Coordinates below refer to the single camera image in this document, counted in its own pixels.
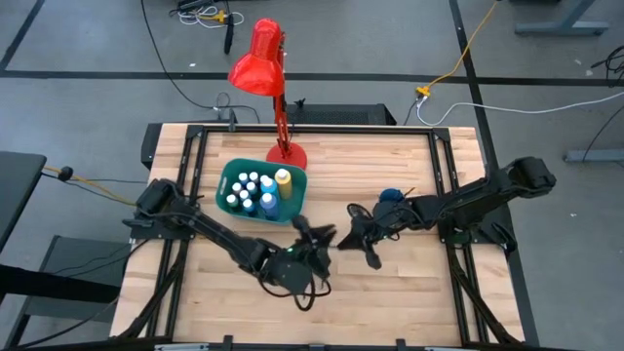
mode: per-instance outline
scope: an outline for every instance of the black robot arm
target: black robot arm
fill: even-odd
[[[347,207],[352,217],[351,232],[338,248],[364,251],[369,266],[379,269],[381,262],[372,246],[381,240],[396,240],[404,229],[431,229],[440,220],[449,220],[459,231],[469,230],[510,200],[548,194],[555,183],[541,159],[526,157],[443,196],[380,198],[372,214],[351,204]]]
[[[228,251],[230,257],[263,284],[285,288],[288,295],[309,295],[313,276],[329,278],[331,261],[328,246],[335,235],[333,225],[310,228],[299,216],[292,223],[299,238],[289,248],[259,238],[241,236],[192,206],[182,190],[168,179],[153,180],[136,202],[134,219],[124,220],[131,227],[158,228],[159,221],[169,230],[191,230]]]

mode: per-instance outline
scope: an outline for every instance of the red desk lamp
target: red desk lamp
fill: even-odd
[[[277,145],[266,155],[266,161],[294,165],[305,170],[307,156],[301,146],[289,140],[286,118],[284,79],[284,41],[286,35],[272,19],[261,19],[253,28],[250,51],[230,71],[228,80],[248,93],[273,97]]]

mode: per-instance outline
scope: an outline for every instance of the bottle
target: bottle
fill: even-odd
[[[245,201],[250,199],[250,192],[247,190],[241,190],[238,196],[241,198],[241,201]]]
[[[238,198],[236,197],[236,195],[234,194],[230,194],[227,195],[227,197],[225,198],[225,201],[227,202],[227,206],[230,207],[230,209],[232,209],[232,211],[237,212],[239,210],[239,202],[238,202]]]
[[[259,185],[260,179],[259,179],[259,175],[257,174],[257,172],[250,173],[250,181],[255,183],[255,185]]]
[[[243,185],[241,185],[241,183],[232,184],[232,193],[234,193],[234,195],[238,196],[238,194],[241,193],[241,190],[243,190]]]
[[[262,194],[260,206],[264,210],[264,216],[269,220],[276,220],[280,216],[277,198],[271,193]]]
[[[275,173],[275,182],[280,190],[280,199],[288,200],[293,195],[293,179],[291,173],[280,169]]]
[[[250,181],[247,183],[247,191],[250,193],[252,200],[256,201],[258,199],[260,194],[257,191],[257,186],[255,186],[254,182]]]
[[[254,202],[250,199],[243,201],[243,210],[249,216],[257,216],[257,210],[255,209]]]
[[[250,181],[250,178],[246,173],[241,173],[238,175],[238,180],[241,182],[241,185],[245,186]]]
[[[276,198],[278,197],[277,183],[275,182],[275,180],[271,179],[270,177],[267,177],[262,182],[262,185],[260,185],[260,188],[262,189],[263,194],[271,194],[275,196]]]

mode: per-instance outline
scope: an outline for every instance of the plastic basket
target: plastic basket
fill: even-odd
[[[279,200],[280,216],[276,220],[266,219],[264,210],[258,201],[253,201],[257,208],[257,215],[250,216],[244,211],[234,211],[227,205],[225,198],[232,193],[232,184],[238,181],[240,173],[257,172],[259,176],[270,176],[275,178],[275,173],[279,169],[285,169],[291,173],[292,178],[292,196],[288,200]],[[234,159],[225,165],[221,172],[221,179],[215,195],[216,204],[220,209],[231,215],[252,220],[259,220],[269,223],[286,224],[290,220],[301,213],[303,201],[305,200],[305,191],[307,188],[308,177],[305,172],[296,166],[277,164],[272,162],[250,160],[250,159]]]

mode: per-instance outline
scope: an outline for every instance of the butcher block tabletop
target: butcher block tabletop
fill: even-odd
[[[163,125],[150,180],[176,180],[186,128],[186,124]],[[475,130],[448,130],[459,185],[484,176]],[[436,194],[426,136],[368,134],[366,130],[359,134],[298,133],[295,129],[292,141],[308,156],[302,214],[312,226],[335,224],[334,245],[351,228],[348,204],[372,210],[381,190],[389,187],[414,188],[410,195]],[[204,196],[198,202],[206,215],[240,235],[287,247],[298,235],[291,226],[235,218],[215,203],[225,164],[235,158],[264,160],[275,142],[273,133],[210,132],[199,189]],[[442,144],[438,147],[449,184]],[[197,149],[198,142],[194,142],[190,167]],[[192,172],[188,172],[186,194],[191,179]],[[510,334],[524,339],[504,252],[496,245],[472,248],[485,302]],[[127,328],[153,294],[162,249],[163,240],[151,240],[131,256],[111,335]],[[225,250],[198,237],[188,251],[174,341],[221,342],[230,334],[235,343],[394,345],[402,338],[407,345],[461,345],[446,247],[437,228],[406,230],[400,241],[382,241],[375,250],[383,263],[379,270],[367,266],[362,252],[330,249],[332,293],[317,298],[310,311],[301,312],[292,298],[266,293]],[[473,308],[465,294],[464,300],[471,338],[476,340]],[[157,334],[164,333],[168,308],[169,295],[160,310]]]

